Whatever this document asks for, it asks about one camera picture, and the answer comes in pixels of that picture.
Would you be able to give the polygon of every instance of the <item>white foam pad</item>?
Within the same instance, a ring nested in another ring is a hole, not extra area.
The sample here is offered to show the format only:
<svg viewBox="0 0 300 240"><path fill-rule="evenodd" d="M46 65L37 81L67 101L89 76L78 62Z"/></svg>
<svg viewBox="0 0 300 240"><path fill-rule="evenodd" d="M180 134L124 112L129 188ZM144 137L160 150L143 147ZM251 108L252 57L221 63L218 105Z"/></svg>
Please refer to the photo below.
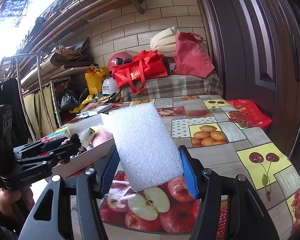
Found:
<svg viewBox="0 0 300 240"><path fill-rule="evenodd" d="M153 103L120 108L109 116L106 125L111 125L132 190L152 188L183 174L179 151Z"/></svg>

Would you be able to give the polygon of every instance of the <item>wooden door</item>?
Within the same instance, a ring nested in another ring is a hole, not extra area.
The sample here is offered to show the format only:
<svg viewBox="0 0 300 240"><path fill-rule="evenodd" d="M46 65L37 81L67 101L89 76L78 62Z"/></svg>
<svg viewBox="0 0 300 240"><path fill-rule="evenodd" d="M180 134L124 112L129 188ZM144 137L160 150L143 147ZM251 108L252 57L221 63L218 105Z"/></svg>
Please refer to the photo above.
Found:
<svg viewBox="0 0 300 240"><path fill-rule="evenodd" d="M300 33L287 0L198 0L226 99L251 99L270 116L287 156L300 128Z"/></svg>

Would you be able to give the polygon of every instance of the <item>red bag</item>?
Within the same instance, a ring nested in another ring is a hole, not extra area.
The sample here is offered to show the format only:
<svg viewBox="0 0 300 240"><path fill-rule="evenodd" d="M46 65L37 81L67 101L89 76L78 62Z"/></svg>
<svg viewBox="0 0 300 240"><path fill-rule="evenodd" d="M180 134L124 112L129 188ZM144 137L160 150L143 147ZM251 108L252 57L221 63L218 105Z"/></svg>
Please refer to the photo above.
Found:
<svg viewBox="0 0 300 240"><path fill-rule="evenodd" d="M209 55L204 48L200 46L203 38L193 33L176 34L176 52L174 57L176 63L176 75L190 75L206 78L214 70Z"/></svg>
<svg viewBox="0 0 300 240"><path fill-rule="evenodd" d="M132 92L140 93L146 85L146 79L167 77L167 69L164 66L163 55L156 51L138 53L132 58L132 62L120 66L114 66L112 77L116 80L120 90L122 86L129 84ZM132 81L141 79L140 88L136 89Z"/></svg>
<svg viewBox="0 0 300 240"><path fill-rule="evenodd" d="M271 126L271 119L263 115L253 101L239 99L229 100L227 102L241 112L240 114L238 114L237 111L229 112L230 122L236 122L242 126L242 128L258 126L261 129L266 129Z"/></svg>

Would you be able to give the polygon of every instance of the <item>hand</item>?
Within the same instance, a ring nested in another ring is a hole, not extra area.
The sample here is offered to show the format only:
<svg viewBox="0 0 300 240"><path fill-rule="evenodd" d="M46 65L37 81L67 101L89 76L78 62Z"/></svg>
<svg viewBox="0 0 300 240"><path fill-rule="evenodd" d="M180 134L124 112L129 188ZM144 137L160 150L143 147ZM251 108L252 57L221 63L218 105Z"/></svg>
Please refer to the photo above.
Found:
<svg viewBox="0 0 300 240"><path fill-rule="evenodd" d="M30 186L25 187L26 195L24 196L25 204L30 211L34 206L33 193L30 189ZM17 220L17 216L15 215L12 203L18 201L21 198L20 190L2 190L0 188L0 211L5 216Z"/></svg>

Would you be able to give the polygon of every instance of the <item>fruit-print tablecloth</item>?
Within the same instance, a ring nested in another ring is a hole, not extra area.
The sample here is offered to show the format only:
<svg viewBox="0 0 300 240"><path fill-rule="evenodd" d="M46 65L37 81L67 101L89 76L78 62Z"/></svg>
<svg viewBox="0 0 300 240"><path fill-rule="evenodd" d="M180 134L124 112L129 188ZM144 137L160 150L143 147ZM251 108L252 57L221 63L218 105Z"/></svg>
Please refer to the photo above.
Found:
<svg viewBox="0 0 300 240"><path fill-rule="evenodd" d="M280 239L289 238L300 224L300 177L261 128L245 122L240 111L220 96L150 101L177 147L185 145L192 157L219 175L245 175L268 210ZM109 239L189 239L199 200L188 193L182 176L135 193L119 164L110 192L99 207ZM224 236L226 211L223 196L217 239Z"/></svg>

